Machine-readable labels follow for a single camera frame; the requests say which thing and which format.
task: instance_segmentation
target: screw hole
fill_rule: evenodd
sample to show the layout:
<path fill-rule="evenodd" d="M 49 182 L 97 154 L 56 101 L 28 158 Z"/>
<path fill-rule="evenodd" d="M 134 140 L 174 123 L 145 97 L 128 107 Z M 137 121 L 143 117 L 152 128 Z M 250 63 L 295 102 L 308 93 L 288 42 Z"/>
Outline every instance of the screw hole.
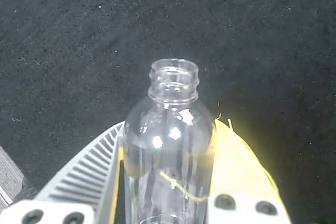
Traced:
<path fill-rule="evenodd" d="M 63 224 L 82 224 L 84 222 L 84 215 L 80 212 L 72 212 L 68 214 Z"/>
<path fill-rule="evenodd" d="M 35 209 L 25 214 L 22 219 L 22 224 L 36 224 L 39 223 L 43 217 L 43 211 Z"/>
<path fill-rule="evenodd" d="M 230 195 L 221 194 L 215 200 L 215 206 L 224 210 L 236 210 L 236 202 Z"/>
<path fill-rule="evenodd" d="M 266 215 L 277 215 L 276 207 L 267 201 L 261 201 L 256 205 L 256 210 L 259 213 L 266 214 Z"/>

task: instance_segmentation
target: clear plastic bottle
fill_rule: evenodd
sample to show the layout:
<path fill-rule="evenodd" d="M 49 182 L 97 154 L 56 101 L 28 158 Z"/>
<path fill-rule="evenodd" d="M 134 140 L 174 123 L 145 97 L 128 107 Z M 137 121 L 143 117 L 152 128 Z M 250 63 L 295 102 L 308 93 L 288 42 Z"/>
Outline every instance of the clear plastic bottle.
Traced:
<path fill-rule="evenodd" d="M 122 139 L 127 224 L 203 224 L 215 124 L 199 102 L 198 67 L 152 64 L 148 96 L 128 115 Z"/>

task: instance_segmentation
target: yellow strip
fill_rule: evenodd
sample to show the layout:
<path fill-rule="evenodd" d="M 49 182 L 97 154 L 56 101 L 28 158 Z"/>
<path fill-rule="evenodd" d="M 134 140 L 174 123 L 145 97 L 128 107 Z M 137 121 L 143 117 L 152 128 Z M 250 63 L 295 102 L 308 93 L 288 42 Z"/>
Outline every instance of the yellow strip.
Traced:
<path fill-rule="evenodd" d="M 117 163 L 117 169 L 116 169 L 116 177 L 114 179 L 114 189 L 113 189 L 113 195 L 112 195 L 112 204 L 111 204 L 109 224 L 114 224 L 114 219 L 116 216 L 115 209 L 117 207 L 117 200 L 118 200 L 119 174 L 120 174 L 120 161 L 121 160 L 123 160 L 123 149 L 119 147 L 118 148 L 118 163 Z"/>

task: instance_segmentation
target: bottle opening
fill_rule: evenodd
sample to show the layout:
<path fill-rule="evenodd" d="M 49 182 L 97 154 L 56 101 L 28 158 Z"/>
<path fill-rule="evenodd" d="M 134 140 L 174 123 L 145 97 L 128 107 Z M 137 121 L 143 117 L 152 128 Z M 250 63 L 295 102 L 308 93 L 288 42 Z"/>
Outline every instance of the bottle opening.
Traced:
<path fill-rule="evenodd" d="M 161 59 L 152 63 L 148 95 L 157 102 L 191 103 L 198 98 L 198 66 L 184 59 Z"/>

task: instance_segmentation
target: bottle body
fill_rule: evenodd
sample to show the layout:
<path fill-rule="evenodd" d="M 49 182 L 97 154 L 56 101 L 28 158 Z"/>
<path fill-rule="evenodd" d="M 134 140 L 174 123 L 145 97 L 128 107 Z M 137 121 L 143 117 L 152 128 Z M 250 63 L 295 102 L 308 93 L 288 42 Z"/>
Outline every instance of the bottle body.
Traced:
<path fill-rule="evenodd" d="M 170 78 L 164 89 L 176 85 Z M 182 85 L 194 82 L 183 78 Z M 125 122 L 126 223 L 203 224 L 215 154 L 214 121 L 197 98 L 188 100 L 190 90 L 187 95 L 157 91 L 162 99 L 149 94 Z"/>

